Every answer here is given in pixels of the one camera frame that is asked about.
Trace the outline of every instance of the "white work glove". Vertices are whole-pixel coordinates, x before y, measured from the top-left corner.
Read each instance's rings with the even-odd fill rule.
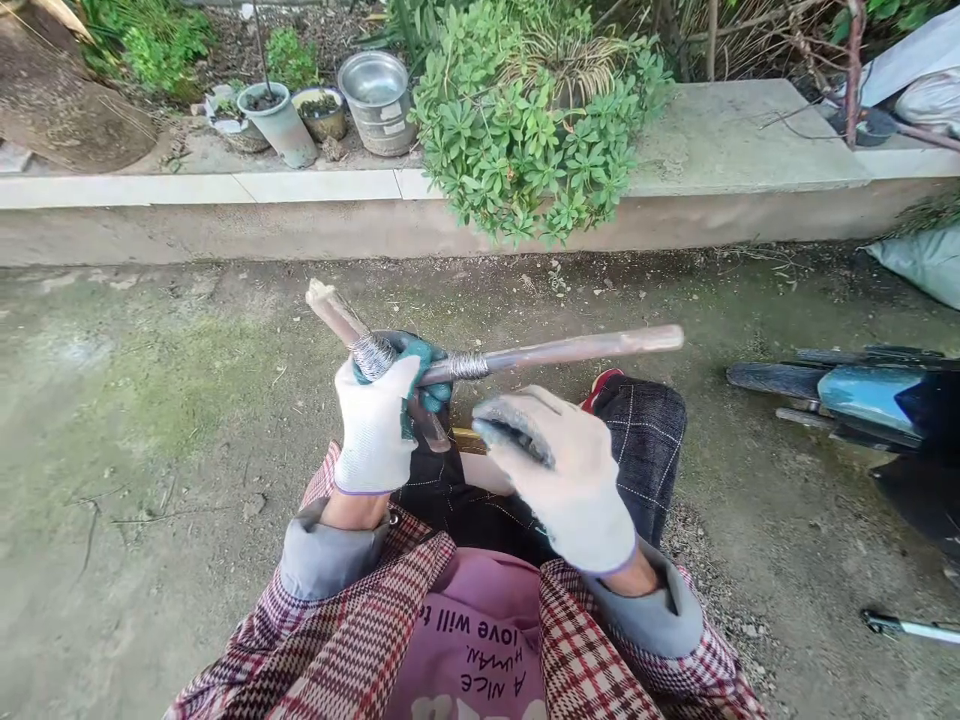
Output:
[[[417,441],[407,401],[431,360],[442,352],[413,335],[405,335],[397,350],[402,350],[400,357],[375,382],[363,380],[352,356],[334,378],[343,415],[343,452],[333,480],[348,495],[384,495],[410,479],[410,454]],[[433,412],[450,399],[449,383],[423,391],[421,402]]]
[[[487,456],[509,476],[557,554],[585,573],[620,570],[637,533],[617,493],[619,468],[603,421],[536,385],[478,405],[473,417]]]

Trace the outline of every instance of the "knee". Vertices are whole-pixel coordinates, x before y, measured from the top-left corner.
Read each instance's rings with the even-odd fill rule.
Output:
[[[687,427],[687,405],[683,396],[661,383],[644,383],[644,410],[660,422],[682,433]]]

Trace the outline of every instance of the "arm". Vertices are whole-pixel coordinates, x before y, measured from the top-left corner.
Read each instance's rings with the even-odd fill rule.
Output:
[[[416,447],[404,402],[436,354],[413,336],[405,342],[397,362],[376,382],[357,377],[352,360],[337,372],[343,453],[331,444],[303,507],[287,526],[280,565],[253,612],[237,626],[223,656],[180,693],[167,717],[207,717],[231,707],[260,669],[283,652],[290,633],[324,600],[376,566],[389,531],[390,492],[409,479]],[[449,399],[449,385],[431,388]],[[431,401],[439,406],[436,396]]]
[[[688,577],[637,537],[601,420],[531,386],[477,406],[473,427],[553,549],[580,571],[621,654],[668,717],[764,717]]]
[[[613,577],[584,577],[584,582],[622,654],[664,714],[766,717],[736,652],[704,617],[689,573],[643,540],[637,554],[659,578],[653,592],[630,597]]]

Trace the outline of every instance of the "motorcycle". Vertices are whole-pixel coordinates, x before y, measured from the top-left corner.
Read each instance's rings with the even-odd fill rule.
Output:
[[[960,586],[960,359],[894,346],[798,350],[790,362],[735,363],[727,381],[789,399],[776,411],[783,420],[897,455],[871,475]]]

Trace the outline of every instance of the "red plaid coat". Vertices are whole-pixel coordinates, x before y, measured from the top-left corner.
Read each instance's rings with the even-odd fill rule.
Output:
[[[330,444],[302,505],[330,494]],[[456,546],[392,508],[397,522],[370,575],[327,600],[291,596],[274,573],[223,657],[184,689],[168,718],[378,718],[426,594]],[[690,584],[689,575],[683,572]],[[552,718],[763,718],[736,653],[707,624],[689,656],[663,658],[602,627],[579,573],[540,571],[541,667]]]

